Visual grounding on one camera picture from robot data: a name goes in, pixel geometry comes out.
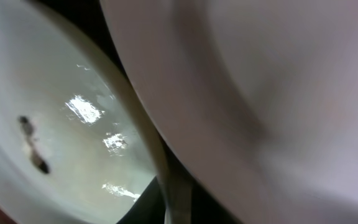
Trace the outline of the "pink white plate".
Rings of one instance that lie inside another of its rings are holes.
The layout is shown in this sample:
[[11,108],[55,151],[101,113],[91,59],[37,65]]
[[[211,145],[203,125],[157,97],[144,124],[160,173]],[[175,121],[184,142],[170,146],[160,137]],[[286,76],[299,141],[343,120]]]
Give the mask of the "pink white plate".
[[244,223],[358,223],[358,0],[102,1],[188,171]]

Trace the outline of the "white plate front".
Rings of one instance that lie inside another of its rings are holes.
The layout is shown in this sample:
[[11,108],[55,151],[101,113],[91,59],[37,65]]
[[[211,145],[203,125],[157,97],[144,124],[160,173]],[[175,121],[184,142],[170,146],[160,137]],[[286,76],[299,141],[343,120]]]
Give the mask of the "white plate front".
[[153,179],[159,135],[90,38],[34,1],[0,1],[0,208],[17,223],[121,223]]

